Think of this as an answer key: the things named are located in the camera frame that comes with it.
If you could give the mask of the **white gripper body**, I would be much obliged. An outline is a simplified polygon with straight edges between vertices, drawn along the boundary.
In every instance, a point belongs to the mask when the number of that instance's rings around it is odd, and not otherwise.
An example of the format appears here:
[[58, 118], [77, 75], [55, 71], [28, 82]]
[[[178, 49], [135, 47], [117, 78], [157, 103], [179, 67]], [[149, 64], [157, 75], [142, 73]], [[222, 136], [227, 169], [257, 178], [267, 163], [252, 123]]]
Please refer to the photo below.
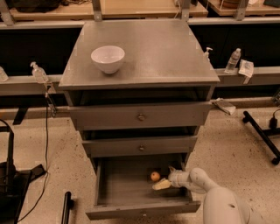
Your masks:
[[171, 182], [171, 185], [176, 188], [185, 187], [187, 188], [190, 184], [189, 182], [189, 172], [188, 171], [181, 171], [175, 170], [172, 171], [169, 176], [168, 180]]

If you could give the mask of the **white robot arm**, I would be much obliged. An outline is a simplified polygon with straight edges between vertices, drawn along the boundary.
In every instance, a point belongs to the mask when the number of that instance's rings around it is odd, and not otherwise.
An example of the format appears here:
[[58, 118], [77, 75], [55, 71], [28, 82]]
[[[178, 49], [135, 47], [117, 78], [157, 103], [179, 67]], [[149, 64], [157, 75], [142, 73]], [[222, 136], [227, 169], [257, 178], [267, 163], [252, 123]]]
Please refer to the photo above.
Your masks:
[[266, 224], [265, 219], [246, 201], [226, 187], [209, 178], [200, 168], [190, 171], [169, 167], [168, 178], [153, 185], [153, 190], [184, 187], [195, 193], [205, 194], [203, 202], [204, 224]]

